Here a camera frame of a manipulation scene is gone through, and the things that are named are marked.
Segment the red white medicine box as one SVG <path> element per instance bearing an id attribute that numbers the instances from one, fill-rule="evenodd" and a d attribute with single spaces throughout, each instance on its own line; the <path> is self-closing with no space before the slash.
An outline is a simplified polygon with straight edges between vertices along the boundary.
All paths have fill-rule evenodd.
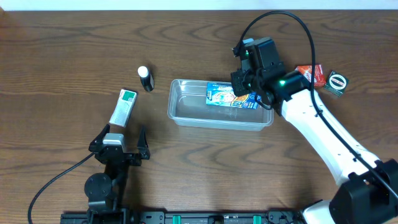
<path id="1" fill-rule="evenodd" d="M 303 76 L 306 77 L 308 81 L 311 81 L 312 78 L 312 66 L 311 65 L 299 65 L 295 68 L 296 71 L 299 71 Z M 314 72 L 314 86 L 315 88 L 324 87 L 326 84 L 326 79 L 323 75 L 323 69 L 320 64 L 315 65 Z"/>

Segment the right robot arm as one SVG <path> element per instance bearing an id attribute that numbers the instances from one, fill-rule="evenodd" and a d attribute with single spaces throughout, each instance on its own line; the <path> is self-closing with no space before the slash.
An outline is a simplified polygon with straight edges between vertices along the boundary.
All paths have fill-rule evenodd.
<path id="1" fill-rule="evenodd" d="M 383 162 L 340 124 L 311 83 L 298 71 L 287 73 L 275 43 L 244 40 L 233 50 L 241 68 L 231 73 L 236 96 L 274 110 L 310 143 L 331 172 L 338 191 L 301 212 L 305 223 L 385 223 L 397 217 L 397 162 Z"/>

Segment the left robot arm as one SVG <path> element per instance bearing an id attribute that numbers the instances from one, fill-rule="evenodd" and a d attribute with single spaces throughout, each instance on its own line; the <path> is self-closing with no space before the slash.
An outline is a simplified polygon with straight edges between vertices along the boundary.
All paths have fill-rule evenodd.
<path id="1" fill-rule="evenodd" d="M 105 165 L 104 172 L 93 174 L 85 183 L 84 191 L 88 197 L 91 219 L 122 213 L 121 202 L 129 168 L 140 166 L 143 160 L 150 159 L 144 127 L 139 133 L 137 149 L 135 153 L 127 152 L 124 135 L 111 133 L 108 124 L 90 142 L 88 150 L 97 161 Z"/>

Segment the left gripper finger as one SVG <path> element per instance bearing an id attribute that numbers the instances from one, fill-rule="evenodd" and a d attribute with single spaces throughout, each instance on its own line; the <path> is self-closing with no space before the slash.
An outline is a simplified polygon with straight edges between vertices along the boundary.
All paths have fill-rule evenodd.
<path id="1" fill-rule="evenodd" d="M 140 155 L 149 155 L 149 145 L 146 139 L 146 128 L 144 126 L 141 127 L 139 139 L 137 142 L 137 148 L 139 150 Z"/>
<path id="2" fill-rule="evenodd" d="M 97 137 L 94 138 L 93 140 L 93 145 L 101 145 L 103 142 L 104 137 L 109 133 L 110 131 L 110 125 L 106 124 L 102 131 L 97 135 Z"/>

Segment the blue fever patch box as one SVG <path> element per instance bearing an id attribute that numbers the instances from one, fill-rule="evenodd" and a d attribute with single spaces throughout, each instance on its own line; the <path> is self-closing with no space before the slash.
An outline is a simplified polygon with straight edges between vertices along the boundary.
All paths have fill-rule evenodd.
<path id="1" fill-rule="evenodd" d="M 256 110 L 260 99 L 255 93 L 236 96 L 230 83 L 208 82 L 206 85 L 207 105 Z"/>

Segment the dark green square box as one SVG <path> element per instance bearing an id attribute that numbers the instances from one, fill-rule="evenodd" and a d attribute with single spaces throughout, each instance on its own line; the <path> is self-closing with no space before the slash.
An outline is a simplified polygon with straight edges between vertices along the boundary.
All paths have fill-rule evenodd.
<path id="1" fill-rule="evenodd" d="M 328 76 L 324 89 L 338 97 L 341 97 L 345 93 L 348 83 L 349 80 L 344 75 L 332 70 Z"/>

